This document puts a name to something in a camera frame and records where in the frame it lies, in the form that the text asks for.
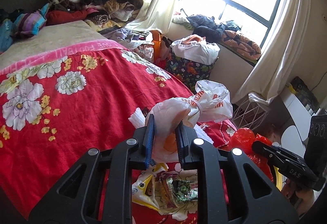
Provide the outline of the right hand painted nails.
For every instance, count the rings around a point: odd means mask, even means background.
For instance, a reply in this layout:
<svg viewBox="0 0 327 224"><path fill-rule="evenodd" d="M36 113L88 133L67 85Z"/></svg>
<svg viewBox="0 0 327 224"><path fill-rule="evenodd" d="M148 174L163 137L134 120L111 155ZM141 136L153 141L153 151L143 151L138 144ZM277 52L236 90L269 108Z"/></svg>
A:
<svg viewBox="0 0 327 224"><path fill-rule="evenodd" d="M307 213L315 201L314 191L312 189L297 189L296 183L290 179L286 180L286 183L282 189L282 194L288 200L290 200L293 195L298 198L298 204L295 208L299 216Z"/></svg>

